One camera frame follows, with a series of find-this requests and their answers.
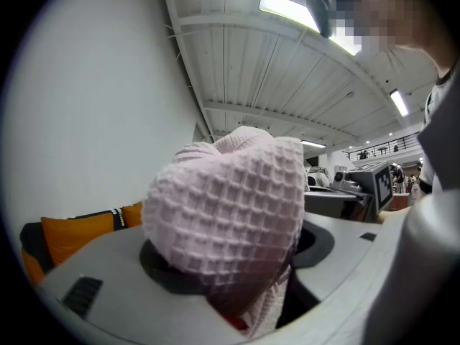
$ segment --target ceiling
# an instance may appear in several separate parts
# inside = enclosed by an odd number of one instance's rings
[[[423,119],[436,79],[423,53],[352,57],[316,32],[260,11],[259,0],[166,2],[171,38],[214,139],[245,124],[331,151]],[[408,107],[405,118],[389,97],[394,88]]]

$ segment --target orange cushion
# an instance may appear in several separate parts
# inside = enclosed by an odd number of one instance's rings
[[[42,217],[42,228],[52,262],[59,265],[91,240],[113,231],[114,218],[110,212],[76,220]]]
[[[124,223],[128,227],[138,226],[141,221],[142,202],[138,202],[132,206],[121,207]]]
[[[27,274],[29,275],[30,281],[34,285],[38,285],[40,281],[43,280],[45,274],[43,273],[40,263],[35,259],[35,257],[28,254],[24,248],[21,248],[22,260],[24,261],[24,266],[26,267]]]

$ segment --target black sticker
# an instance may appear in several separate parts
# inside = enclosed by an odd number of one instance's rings
[[[390,202],[393,196],[390,169],[388,167],[375,174],[375,185],[377,187],[378,210],[381,210],[385,204]]]
[[[366,239],[366,240],[370,240],[371,242],[374,241],[375,237],[377,235],[376,234],[373,234],[373,233],[364,233],[360,236],[360,238],[363,238],[363,239]]]

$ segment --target pink waffle towel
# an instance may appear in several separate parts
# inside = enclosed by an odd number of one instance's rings
[[[201,281],[216,310],[250,322],[252,337],[288,276],[304,187],[299,139],[241,126],[176,154],[150,185],[142,226],[170,265]]]

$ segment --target ceiling light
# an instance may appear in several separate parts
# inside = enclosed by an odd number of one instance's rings
[[[305,5],[296,3],[292,0],[260,0],[259,9],[266,13],[276,14],[283,18],[291,19],[319,33],[315,19]],[[347,36],[345,34],[345,27],[337,27],[330,40],[355,56],[361,51],[361,45],[355,44],[354,38],[353,36]]]
[[[404,100],[400,95],[400,92],[395,89],[390,92],[390,97],[395,103],[397,109],[400,111],[401,116],[407,116],[409,114],[408,108],[405,106]]]
[[[307,146],[312,146],[312,147],[317,147],[317,148],[326,148],[324,144],[319,144],[315,142],[309,142],[309,141],[302,141],[302,144],[305,144]]]
[[[313,16],[304,5],[291,0],[260,0],[259,9],[291,19],[319,33]]]

